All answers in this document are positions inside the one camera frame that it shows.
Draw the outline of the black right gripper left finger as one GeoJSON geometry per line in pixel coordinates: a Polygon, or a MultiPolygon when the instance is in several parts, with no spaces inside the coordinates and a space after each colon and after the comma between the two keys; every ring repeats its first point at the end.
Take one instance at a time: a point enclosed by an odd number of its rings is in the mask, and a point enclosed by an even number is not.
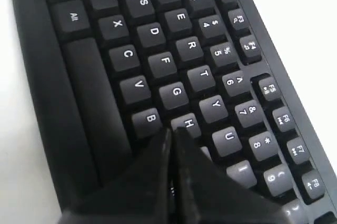
{"type": "Polygon", "coordinates": [[[170,223],[172,139],[160,129],[120,177],[64,211],[59,223],[170,223]]]}

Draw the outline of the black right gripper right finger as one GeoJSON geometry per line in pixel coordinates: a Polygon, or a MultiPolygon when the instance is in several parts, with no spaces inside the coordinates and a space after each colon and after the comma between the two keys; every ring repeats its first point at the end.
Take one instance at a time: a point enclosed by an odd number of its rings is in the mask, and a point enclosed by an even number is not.
{"type": "Polygon", "coordinates": [[[177,223],[291,223],[283,207],[220,171],[187,129],[172,135],[177,223]]]}

